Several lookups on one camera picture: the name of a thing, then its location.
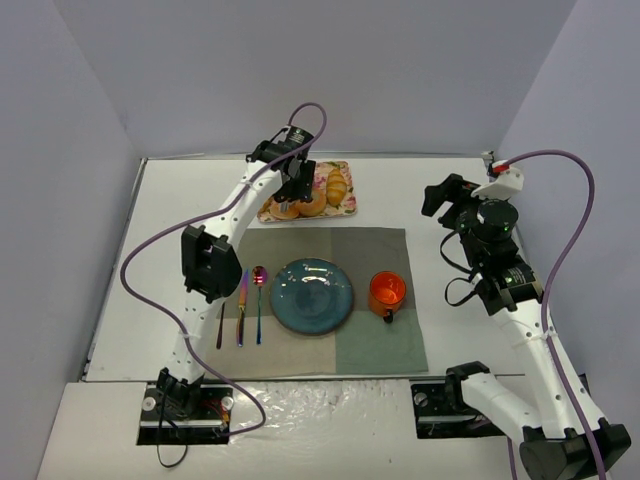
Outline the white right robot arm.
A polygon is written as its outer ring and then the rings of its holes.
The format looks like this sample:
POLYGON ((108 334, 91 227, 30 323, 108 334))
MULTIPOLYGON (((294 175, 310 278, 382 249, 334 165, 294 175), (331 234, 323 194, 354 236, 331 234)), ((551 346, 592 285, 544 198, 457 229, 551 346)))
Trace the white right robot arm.
POLYGON ((438 222, 467 261, 460 278, 507 338, 535 399, 527 403, 474 361, 446 371, 452 407, 489 419, 515 444, 532 479, 605 478, 631 438, 594 403, 561 345, 542 284, 513 236, 516 208, 457 174, 426 187, 421 212, 433 217, 444 204, 438 222))

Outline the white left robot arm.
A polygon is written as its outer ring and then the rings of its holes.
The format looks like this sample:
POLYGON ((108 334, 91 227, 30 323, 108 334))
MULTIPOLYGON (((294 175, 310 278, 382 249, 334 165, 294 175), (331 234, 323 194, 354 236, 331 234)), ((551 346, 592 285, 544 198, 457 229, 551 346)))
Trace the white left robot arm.
POLYGON ((181 234, 181 266, 187 291, 182 323, 188 333, 176 340, 168 364, 160 371, 157 389, 187 409, 197 403, 204 359, 215 334, 215 319, 225 300, 241 283, 240 240, 269 199, 308 199, 315 163, 301 147, 313 139, 306 130, 288 125, 277 142, 264 140, 246 158, 246 169, 222 207, 223 213, 181 234))

